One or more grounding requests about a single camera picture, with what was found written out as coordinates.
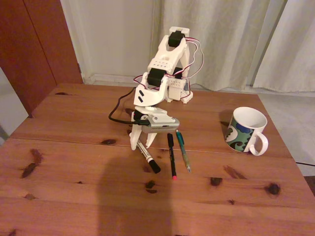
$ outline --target robotic arm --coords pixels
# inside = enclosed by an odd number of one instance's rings
[[[148,133],[147,148],[152,144],[157,133],[174,131],[179,126],[179,121],[167,115],[167,111],[154,107],[156,104],[167,100],[182,100],[189,102],[193,93],[188,91],[188,83],[183,77],[189,72],[189,46],[186,37],[189,29],[171,27],[170,35],[165,35],[161,41],[156,56],[148,66],[148,72],[136,88],[134,96],[135,111],[131,121],[147,120],[150,124],[133,124],[130,134],[131,149],[135,150],[141,132]],[[182,68],[176,67],[180,61]]]

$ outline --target black cable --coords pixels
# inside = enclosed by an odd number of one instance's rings
[[[119,119],[114,119],[112,118],[112,115],[113,113],[117,110],[117,108],[119,107],[119,104],[120,104],[120,100],[124,97],[127,97],[128,95],[130,95],[134,90],[135,90],[136,87],[132,88],[132,90],[127,93],[126,95],[124,96],[121,96],[120,98],[118,98],[118,102],[117,102],[117,105],[116,107],[112,110],[112,112],[109,114],[108,118],[114,122],[118,122],[118,123],[122,123],[122,124],[135,124],[134,121],[124,121],[124,120],[119,120]]]
[[[313,164],[303,163],[303,162],[296,162],[296,164],[306,165],[306,166],[315,166]]]
[[[132,90],[127,93],[124,96],[121,96],[120,98],[118,98],[118,102],[116,107],[112,110],[112,112],[108,115],[108,118],[114,122],[118,122],[118,123],[122,123],[122,124],[138,124],[138,125],[150,125],[150,122],[147,119],[140,119],[140,120],[136,120],[136,121],[125,121],[125,120],[120,120],[120,119],[115,119],[112,118],[113,113],[117,110],[117,108],[119,107],[120,104],[120,100],[124,97],[127,97],[128,95],[130,95],[136,87],[132,88]]]

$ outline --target wall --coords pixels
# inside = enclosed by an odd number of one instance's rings
[[[85,78],[134,76],[150,62],[154,1],[61,0]]]
[[[26,117],[28,113],[0,68],[0,145]]]

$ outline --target white mug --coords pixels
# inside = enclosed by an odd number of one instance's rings
[[[260,156],[268,148],[268,140],[262,134],[266,125],[267,118],[260,111],[250,107],[236,108],[228,126],[225,141],[236,151],[251,151],[255,156]],[[255,149],[257,137],[262,141],[260,151]]]

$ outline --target marker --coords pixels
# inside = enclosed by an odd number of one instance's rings
[[[183,136],[178,130],[176,130],[176,136],[177,136],[177,140],[179,142],[179,146],[181,147],[182,156],[183,156],[183,160],[184,160],[185,166],[186,166],[188,172],[191,173],[188,156],[187,156],[186,151],[185,151]]]
[[[177,176],[176,176],[176,170],[175,170],[175,159],[174,159],[174,151],[173,151],[174,141],[173,141],[172,134],[170,133],[167,134],[167,141],[168,141],[168,147],[169,147],[169,155],[171,159],[172,177],[173,177],[173,180],[176,180]]]
[[[149,152],[146,150],[140,140],[137,141],[137,147],[140,149],[142,155],[146,158],[153,172],[155,174],[159,173],[161,171],[161,168],[158,166],[158,164],[155,162],[155,160],[152,158],[152,156],[149,154]]]

